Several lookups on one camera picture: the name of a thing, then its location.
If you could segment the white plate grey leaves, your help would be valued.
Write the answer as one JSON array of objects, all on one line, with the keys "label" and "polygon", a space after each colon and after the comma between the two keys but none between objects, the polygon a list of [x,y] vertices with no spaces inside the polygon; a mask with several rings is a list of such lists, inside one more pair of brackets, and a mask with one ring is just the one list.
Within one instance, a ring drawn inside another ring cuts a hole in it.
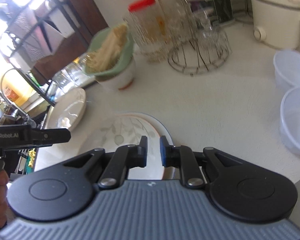
[{"label": "white plate grey leaves", "polygon": [[165,168],[161,164],[160,134],[157,129],[143,118],[120,114],[102,122],[83,142],[79,153],[94,148],[104,148],[106,152],[115,152],[120,146],[140,142],[142,136],[148,138],[147,166],[132,168],[129,179],[160,180]]}]

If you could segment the translucent plastic bowl front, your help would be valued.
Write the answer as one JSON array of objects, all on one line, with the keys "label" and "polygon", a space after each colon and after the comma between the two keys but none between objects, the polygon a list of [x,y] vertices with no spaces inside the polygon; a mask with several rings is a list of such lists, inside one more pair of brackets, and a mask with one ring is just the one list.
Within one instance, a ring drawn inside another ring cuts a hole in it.
[{"label": "translucent plastic bowl front", "polygon": [[281,141],[293,154],[300,155],[300,88],[288,90],[280,105]]}]

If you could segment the translucent plastic bowl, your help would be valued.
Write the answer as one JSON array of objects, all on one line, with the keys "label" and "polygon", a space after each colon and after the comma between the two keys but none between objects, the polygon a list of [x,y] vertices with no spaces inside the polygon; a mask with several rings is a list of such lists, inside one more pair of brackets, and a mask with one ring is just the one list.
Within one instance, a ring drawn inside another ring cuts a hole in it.
[{"label": "translucent plastic bowl", "polygon": [[300,87],[300,52],[277,51],[273,58],[276,86],[283,92]]},{"label": "translucent plastic bowl", "polygon": [[300,155],[300,88],[288,90],[280,105],[281,141],[293,154]]}]

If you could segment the yellow dish cloth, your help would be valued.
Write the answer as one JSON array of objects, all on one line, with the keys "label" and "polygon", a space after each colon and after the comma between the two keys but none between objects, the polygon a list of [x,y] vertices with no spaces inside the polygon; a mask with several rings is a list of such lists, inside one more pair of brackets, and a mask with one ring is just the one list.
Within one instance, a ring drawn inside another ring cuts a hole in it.
[{"label": "yellow dish cloth", "polygon": [[34,163],[36,160],[36,149],[33,148],[28,152],[28,158],[29,158],[29,163],[28,163],[28,167],[33,168],[34,167]]}]

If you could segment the yellow detergent bottle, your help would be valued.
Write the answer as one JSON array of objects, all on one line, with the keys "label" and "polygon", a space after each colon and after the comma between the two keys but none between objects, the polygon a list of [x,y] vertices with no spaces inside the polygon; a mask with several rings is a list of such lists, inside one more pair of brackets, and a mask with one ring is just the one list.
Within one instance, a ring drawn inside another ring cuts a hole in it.
[{"label": "yellow detergent bottle", "polygon": [[22,106],[31,96],[32,88],[18,74],[11,71],[1,78],[5,96],[18,106]]}]

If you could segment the white bowl red base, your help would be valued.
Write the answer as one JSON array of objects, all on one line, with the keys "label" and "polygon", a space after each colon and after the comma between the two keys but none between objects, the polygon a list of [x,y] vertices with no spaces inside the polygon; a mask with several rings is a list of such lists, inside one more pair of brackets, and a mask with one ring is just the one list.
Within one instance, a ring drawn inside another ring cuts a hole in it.
[{"label": "white bowl red base", "polygon": [[124,90],[134,81],[136,72],[136,62],[131,58],[127,67],[117,76],[95,77],[95,80],[107,90]]}]

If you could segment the green bowl with noodles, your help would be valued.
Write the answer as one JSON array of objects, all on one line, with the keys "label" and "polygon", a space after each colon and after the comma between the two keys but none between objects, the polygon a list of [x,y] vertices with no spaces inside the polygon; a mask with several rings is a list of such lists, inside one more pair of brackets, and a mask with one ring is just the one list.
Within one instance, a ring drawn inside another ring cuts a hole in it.
[{"label": "green bowl with noodles", "polygon": [[123,72],[133,57],[134,40],[127,23],[99,31],[81,58],[83,72],[96,80],[107,80]]}]

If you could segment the black dish rack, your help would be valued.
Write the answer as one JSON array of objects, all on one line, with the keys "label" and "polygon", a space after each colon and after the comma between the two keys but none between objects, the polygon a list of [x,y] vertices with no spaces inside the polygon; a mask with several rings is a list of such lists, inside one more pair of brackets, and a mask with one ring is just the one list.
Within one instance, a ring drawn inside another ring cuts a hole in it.
[{"label": "black dish rack", "polygon": [[8,13],[7,0],[0,0],[0,19],[7,23],[7,28],[2,33],[8,37],[8,41],[12,45],[8,48],[8,59],[19,55],[27,64],[27,68],[18,67],[14,63],[13,69],[18,72],[22,78],[50,105],[55,105],[54,100],[48,95],[51,87],[52,79],[46,84],[40,85],[31,73],[34,64],[46,56],[53,55],[63,40],[62,34],[57,30],[54,24],[48,18],[50,14],[59,9],[68,19],[73,28],[73,21],[65,12],[63,5],[65,2],[60,0],[45,0],[51,7],[43,16],[36,16],[30,5],[35,0],[29,0],[22,7],[18,7],[14,15]]}]

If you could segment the upturned glass on rack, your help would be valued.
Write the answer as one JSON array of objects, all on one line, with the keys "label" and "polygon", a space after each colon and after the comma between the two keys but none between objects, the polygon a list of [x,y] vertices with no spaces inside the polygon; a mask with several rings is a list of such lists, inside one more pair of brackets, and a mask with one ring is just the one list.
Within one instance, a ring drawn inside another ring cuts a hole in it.
[{"label": "upturned glass on rack", "polygon": [[205,7],[194,13],[198,30],[198,42],[206,50],[218,50],[228,47],[226,33],[219,25],[213,7]]}]

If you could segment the glass jar red lid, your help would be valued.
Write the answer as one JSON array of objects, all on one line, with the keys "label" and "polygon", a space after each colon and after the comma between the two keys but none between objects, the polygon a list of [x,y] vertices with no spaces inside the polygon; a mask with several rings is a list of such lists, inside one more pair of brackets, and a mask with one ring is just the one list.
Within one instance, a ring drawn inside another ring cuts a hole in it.
[{"label": "glass jar red lid", "polygon": [[160,61],[167,53],[166,24],[156,0],[137,0],[125,17],[132,37],[149,61]]}]

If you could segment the wooden cutting board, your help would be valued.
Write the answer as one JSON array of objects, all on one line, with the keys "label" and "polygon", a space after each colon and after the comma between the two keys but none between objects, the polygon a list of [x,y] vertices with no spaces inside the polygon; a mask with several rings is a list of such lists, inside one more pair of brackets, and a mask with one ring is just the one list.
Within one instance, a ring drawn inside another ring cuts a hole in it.
[{"label": "wooden cutting board", "polygon": [[62,34],[63,40],[53,55],[39,59],[31,73],[44,85],[61,69],[85,53],[93,36],[108,27],[94,0],[60,0],[63,8],[76,26],[73,28],[59,9],[49,20]]}]

